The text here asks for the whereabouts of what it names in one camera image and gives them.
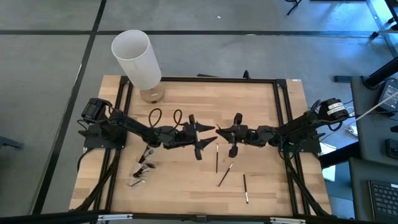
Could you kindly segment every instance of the white cup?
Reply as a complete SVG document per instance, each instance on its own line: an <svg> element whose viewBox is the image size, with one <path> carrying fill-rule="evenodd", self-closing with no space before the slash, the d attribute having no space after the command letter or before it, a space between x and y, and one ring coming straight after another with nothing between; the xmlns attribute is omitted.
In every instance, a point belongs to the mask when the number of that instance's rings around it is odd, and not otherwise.
<svg viewBox="0 0 398 224"><path fill-rule="evenodd" d="M112 42L112 53L140 90L150 90L159 84L162 77L148 35L140 30L127 30Z"/></svg>

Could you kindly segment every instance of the small tool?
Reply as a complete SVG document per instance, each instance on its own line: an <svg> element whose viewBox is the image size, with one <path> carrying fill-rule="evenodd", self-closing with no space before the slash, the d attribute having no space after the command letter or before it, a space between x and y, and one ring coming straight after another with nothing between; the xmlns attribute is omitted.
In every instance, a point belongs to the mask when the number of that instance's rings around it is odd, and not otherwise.
<svg viewBox="0 0 398 224"><path fill-rule="evenodd" d="M246 176L243 174L244 194L246 196L246 203L249 203L248 187L246 186Z"/></svg>
<svg viewBox="0 0 398 224"><path fill-rule="evenodd" d="M217 152L216 152L216 173L218 173L218 143L217 143Z"/></svg>
<svg viewBox="0 0 398 224"><path fill-rule="evenodd" d="M218 187L220 187L220 185L223 183L226 175L228 174L229 170L231 169L232 165L234 164L234 162L231 163L231 165L229 166L228 170L226 170L224 177L222 178L221 182L218 184Z"/></svg>

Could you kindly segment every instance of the wooden table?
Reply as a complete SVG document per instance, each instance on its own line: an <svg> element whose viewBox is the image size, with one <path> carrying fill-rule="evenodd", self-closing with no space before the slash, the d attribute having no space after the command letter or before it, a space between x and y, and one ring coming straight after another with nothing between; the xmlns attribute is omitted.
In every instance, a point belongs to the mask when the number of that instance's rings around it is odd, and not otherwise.
<svg viewBox="0 0 398 224"><path fill-rule="evenodd" d="M105 75L99 97L115 101L120 76ZM183 111L182 121L194 114L201 124L222 128L230 127L237 112L243 114L243 123L250 128L259 125L278 126L273 87L264 83L202 83L163 82L166 96L160 103L144 102L137 89L133 89L129 116L149 125L148 114L154 108L163 111L158 126L174 125L173 112ZM307 110L300 80L287 80L292 114L296 118ZM287 121L282 90L282 110ZM217 136L212 131L199 133L200 138ZM215 173L216 143L219 144L219 172ZM284 161L277 148L239 145L235 158L228 157L231 148L221 136L202 151L202 161L194 156L193 146L178 149L155 149L151 161L157 166L151 170L145 183L134 187L127 185L132 168L142 155L146 144L133 133L128 133L126 147L122 150L112 212L122 213L173 213L207 215L291 216L289 188ZM104 150L94 149L87 154L73 191L70 208L79 206L98 181ZM331 212L322 170L311 153L301 153L305 183L316 201ZM234 166L221 187L217 187L228 166ZM249 204L245 202L242 174L246 174ZM103 190L106 198L108 186ZM303 213L300 190L295 186L298 209ZM104 208L105 199L100 208Z"/></svg>

